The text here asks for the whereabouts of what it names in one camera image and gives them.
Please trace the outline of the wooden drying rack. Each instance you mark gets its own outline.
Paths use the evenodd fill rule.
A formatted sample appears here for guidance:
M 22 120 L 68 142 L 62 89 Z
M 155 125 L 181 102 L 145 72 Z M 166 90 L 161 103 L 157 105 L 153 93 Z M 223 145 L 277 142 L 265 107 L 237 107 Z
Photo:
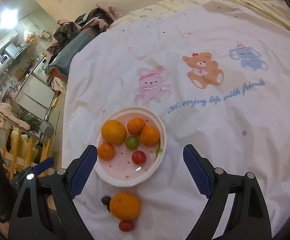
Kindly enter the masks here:
M 30 133 L 29 125 L 16 118 L 7 103 L 0 103 L 0 134 L 3 132 L 5 137 L 0 154 L 9 179 L 24 168 L 38 165 L 49 157 L 52 139 L 41 139 Z

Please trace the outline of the pile of dark clothes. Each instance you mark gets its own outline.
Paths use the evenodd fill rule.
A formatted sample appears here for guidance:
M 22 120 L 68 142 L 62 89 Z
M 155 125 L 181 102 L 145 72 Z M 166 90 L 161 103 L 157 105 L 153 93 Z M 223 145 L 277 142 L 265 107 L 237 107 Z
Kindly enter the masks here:
M 51 45 L 46 50 L 49 62 L 44 73 L 48 87 L 65 93 L 74 56 L 123 16 L 115 7 L 104 2 L 97 3 L 95 9 L 74 21 L 58 20 Z

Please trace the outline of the red cherry tomato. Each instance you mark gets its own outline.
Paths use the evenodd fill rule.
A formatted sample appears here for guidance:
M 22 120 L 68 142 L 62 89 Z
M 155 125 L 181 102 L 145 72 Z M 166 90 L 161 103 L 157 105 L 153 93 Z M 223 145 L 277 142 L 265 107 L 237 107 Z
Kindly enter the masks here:
M 119 222 L 118 228 L 123 232 L 130 232 L 134 230 L 135 225 L 132 220 L 122 220 Z
M 135 151 L 132 154 L 132 161 L 135 165 L 143 165 L 147 160 L 147 156 L 142 151 Z

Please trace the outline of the white washing machine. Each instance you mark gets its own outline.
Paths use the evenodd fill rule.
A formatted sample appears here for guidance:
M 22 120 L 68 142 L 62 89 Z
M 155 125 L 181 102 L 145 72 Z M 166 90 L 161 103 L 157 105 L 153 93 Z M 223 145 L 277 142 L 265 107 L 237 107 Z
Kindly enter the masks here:
M 48 76 L 45 73 L 45 68 L 47 66 L 48 66 L 48 60 L 45 56 L 41 59 L 39 64 L 37 64 L 34 71 L 32 72 L 32 75 L 35 76 L 38 80 L 40 80 L 44 84 L 46 84 L 46 81 L 48 79 Z

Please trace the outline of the large orange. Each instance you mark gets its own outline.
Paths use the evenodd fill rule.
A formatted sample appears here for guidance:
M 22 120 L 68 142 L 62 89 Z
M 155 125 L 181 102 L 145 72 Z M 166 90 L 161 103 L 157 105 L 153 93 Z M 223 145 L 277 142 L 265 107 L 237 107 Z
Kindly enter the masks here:
M 128 192 L 120 192 L 110 200 L 111 214 L 120 220 L 134 220 L 141 213 L 141 201 Z

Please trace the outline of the medium orange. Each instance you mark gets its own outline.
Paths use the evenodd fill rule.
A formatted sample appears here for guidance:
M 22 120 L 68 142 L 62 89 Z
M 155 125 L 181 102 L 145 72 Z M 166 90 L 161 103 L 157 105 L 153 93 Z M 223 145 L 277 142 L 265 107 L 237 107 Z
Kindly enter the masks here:
M 108 120 L 101 128 L 101 135 L 105 142 L 118 146 L 125 142 L 127 129 L 118 120 Z

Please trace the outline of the yellow bear print blanket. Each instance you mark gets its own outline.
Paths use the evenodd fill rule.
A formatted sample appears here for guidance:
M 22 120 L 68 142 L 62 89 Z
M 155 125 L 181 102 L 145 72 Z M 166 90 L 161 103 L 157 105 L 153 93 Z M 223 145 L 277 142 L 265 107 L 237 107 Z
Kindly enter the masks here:
M 116 20 L 110 26 L 114 28 L 121 23 L 133 23 L 138 20 L 162 19 L 185 10 L 193 5 L 202 5 L 213 0 L 164 0 L 154 5 L 135 10 Z M 242 5 L 259 16 L 277 23 L 290 31 L 290 8 L 284 0 L 220 0 Z

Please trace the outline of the white kitchen cabinet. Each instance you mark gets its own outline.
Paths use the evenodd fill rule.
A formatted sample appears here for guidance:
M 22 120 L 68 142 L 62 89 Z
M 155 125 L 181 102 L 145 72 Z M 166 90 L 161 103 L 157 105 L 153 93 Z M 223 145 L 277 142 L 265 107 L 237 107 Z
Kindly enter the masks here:
M 44 120 L 54 96 L 50 87 L 29 75 L 12 100 L 35 117 Z

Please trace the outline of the green cherry tomato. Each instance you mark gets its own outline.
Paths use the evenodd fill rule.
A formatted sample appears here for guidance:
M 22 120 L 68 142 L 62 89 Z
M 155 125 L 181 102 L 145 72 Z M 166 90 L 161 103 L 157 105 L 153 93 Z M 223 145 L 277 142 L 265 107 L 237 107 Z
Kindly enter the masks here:
M 136 150 L 139 146 L 139 139 L 136 136 L 130 136 L 125 141 L 125 146 L 129 150 Z

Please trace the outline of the small mandarin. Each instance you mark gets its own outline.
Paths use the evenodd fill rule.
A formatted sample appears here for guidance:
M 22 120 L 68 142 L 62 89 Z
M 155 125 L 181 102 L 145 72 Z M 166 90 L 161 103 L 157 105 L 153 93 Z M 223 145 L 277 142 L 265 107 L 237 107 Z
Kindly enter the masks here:
M 142 118 L 135 117 L 128 121 L 127 130 L 132 135 L 140 135 L 142 130 L 146 127 L 146 121 Z
M 160 140 L 160 132 L 155 126 L 145 126 L 140 135 L 140 141 L 147 147 L 158 144 Z
M 115 148 L 111 144 L 104 142 L 98 146 L 97 155 L 99 159 L 110 161 L 115 156 Z

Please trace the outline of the pink strawberry ceramic plate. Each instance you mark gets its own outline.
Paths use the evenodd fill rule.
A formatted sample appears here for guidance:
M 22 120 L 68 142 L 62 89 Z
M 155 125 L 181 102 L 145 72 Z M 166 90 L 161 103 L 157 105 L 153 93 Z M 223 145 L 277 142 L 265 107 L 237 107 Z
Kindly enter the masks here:
M 94 144 L 100 150 L 95 170 L 112 186 L 132 187 L 160 166 L 167 137 L 163 122 L 145 107 L 123 108 L 103 120 Z

